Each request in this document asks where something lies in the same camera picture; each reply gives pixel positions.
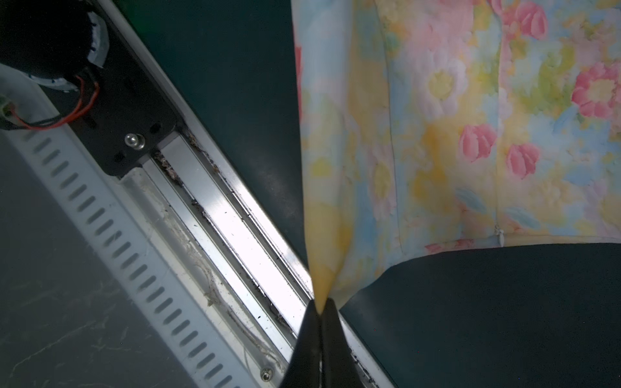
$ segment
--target bolt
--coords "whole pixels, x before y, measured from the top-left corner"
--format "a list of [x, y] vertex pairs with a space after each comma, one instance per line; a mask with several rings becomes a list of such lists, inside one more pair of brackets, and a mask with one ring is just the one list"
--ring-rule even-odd
[[134, 150], [141, 150], [145, 148], [145, 137], [136, 133], [128, 133], [125, 135], [125, 144]]
[[274, 371], [272, 371], [270, 368], [263, 368], [261, 369], [261, 380], [268, 382], [271, 380], [273, 374]]

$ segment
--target metal frame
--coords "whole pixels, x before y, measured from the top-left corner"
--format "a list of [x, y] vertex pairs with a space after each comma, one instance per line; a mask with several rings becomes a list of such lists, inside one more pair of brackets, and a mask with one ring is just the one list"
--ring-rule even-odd
[[218, 272], [226, 279], [229, 286], [235, 290], [237, 297], [246, 307], [257, 324], [270, 338], [275, 348], [285, 360], [291, 357], [293, 340], [286, 331], [279, 329], [279, 323], [274, 319], [269, 306], [265, 305], [265, 298], [253, 291], [253, 285], [244, 280], [244, 274], [236, 269], [219, 241], [214, 241], [214, 233], [205, 225], [205, 220], [197, 214], [191, 205], [191, 200], [183, 197], [183, 193], [171, 183], [165, 173], [153, 161], [149, 160], [143, 165], [143, 169], [153, 184], [161, 192], [161, 195], [173, 209], [180, 221], [188, 228], [189, 233], [208, 255], [211, 263]]
[[[190, 195], [204, 209], [206, 220], [226, 241], [257, 286], [297, 334], [304, 309], [312, 298], [307, 269], [118, 8], [111, 0], [98, 0], [98, 3], [175, 105], [189, 129], [187, 140], [172, 140], [162, 147], [162, 153]], [[158, 180], [152, 166], [147, 166], [147, 172], [154, 181]], [[168, 190], [162, 183], [157, 185], [162, 193]], [[166, 194], [165, 197], [169, 200], [174, 198]], [[183, 213], [183, 206], [175, 210]], [[246, 290], [240, 286], [235, 292], [244, 295]], [[342, 317], [341, 321], [353, 355], [368, 380], [379, 387], [392, 387], [392, 382], [361, 340]], [[271, 330], [267, 334], [274, 344], [282, 344], [280, 335]], [[288, 358], [286, 346], [278, 346], [283, 356]]]

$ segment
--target pink flower print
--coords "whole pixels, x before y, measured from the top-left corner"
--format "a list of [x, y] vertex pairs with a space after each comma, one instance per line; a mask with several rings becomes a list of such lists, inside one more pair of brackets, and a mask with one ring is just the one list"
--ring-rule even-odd
[[520, 177], [535, 173], [535, 165], [539, 160], [539, 148], [531, 143], [513, 144], [507, 154], [507, 168]]
[[466, 125], [460, 136], [460, 152], [469, 162], [487, 158], [496, 142], [496, 132], [489, 124]]
[[455, 250], [470, 249], [474, 247], [474, 240], [471, 238], [462, 238], [455, 241]]
[[440, 253], [444, 251], [444, 247], [440, 244], [429, 244], [425, 245], [425, 249], [427, 250], [428, 255], [435, 255], [436, 253]]
[[616, 40], [615, 24], [607, 20], [596, 25], [591, 25], [586, 21], [575, 22], [569, 26], [569, 29], [576, 63], [581, 68], [591, 67], [602, 61], [607, 46], [614, 44]]
[[537, 40], [548, 35], [548, 18], [541, 6], [531, 1], [520, 3], [515, 9], [515, 20], [520, 24], [523, 35]]
[[616, 109], [610, 121], [610, 135], [617, 136], [621, 133], [621, 109]]
[[487, 0], [497, 15], [502, 15], [502, 1], [501, 0]]
[[296, 46], [297, 112], [302, 119], [302, 47]]
[[584, 218], [593, 224], [596, 228], [598, 236], [621, 238], [621, 231], [614, 225], [602, 220], [600, 214], [602, 208], [602, 200], [608, 194], [608, 185], [606, 179], [600, 179], [591, 182], [588, 186], [584, 186], [584, 197], [586, 203], [584, 205]]
[[472, 36], [472, 1], [441, 0], [425, 2], [424, 11], [411, 25], [408, 25], [410, 47], [408, 51], [419, 55], [421, 51], [444, 49], [468, 61], [469, 47], [466, 44]]
[[585, 117], [611, 119], [613, 107], [621, 102], [619, 67], [599, 62], [578, 74], [571, 100], [580, 107]]

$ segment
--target floral dress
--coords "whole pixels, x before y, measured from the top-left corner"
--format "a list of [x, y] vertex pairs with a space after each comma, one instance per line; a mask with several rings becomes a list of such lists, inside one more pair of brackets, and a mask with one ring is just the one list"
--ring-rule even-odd
[[621, 241], [620, 1], [292, 10], [318, 297], [443, 251]]

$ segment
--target black wire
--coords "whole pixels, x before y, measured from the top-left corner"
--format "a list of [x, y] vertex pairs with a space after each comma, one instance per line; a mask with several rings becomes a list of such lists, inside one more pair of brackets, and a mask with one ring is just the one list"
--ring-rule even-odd
[[[85, 73], [87, 74], [88, 78], [93, 81], [93, 72], [87, 67], [84, 68]], [[76, 82], [78, 82], [77, 78], [73, 77], [74, 79], [69, 81], [70, 83], [74, 84], [78, 90], [79, 90], [79, 86], [78, 84], [76, 84]], [[31, 127], [48, 127], [49, 125], [53, 125], [57, 122], [59, 122], [60, 120], [62, 120], [66, 115], [56, 115], [54, 117], [49, 117], [47, 119], [43, 119], [43, 120], [39, 120], [39, 121], [33, 121], [33, 122], [28, 122], [26, 120], [23, 120], [26, 124], [28, 124]], [[17, 130], [17, 129], [28, 129], [27, 127], [24, 127], [23, 125], [16, 125], [14, 123], [12, 123], [11, 121], [7, 120], [6, 118], [4, 118], [4, 122], [2, 123], [2, 127], [1, 129], [3, 130]]]
[[97, 69], [97, 66], [89, 62], [86, 64], [83, 71], [86, 76], [91, 79], [92, 83], [99, 82], [99, 84], [101, 84], [101, 77], [99, 76], [99, 70]]

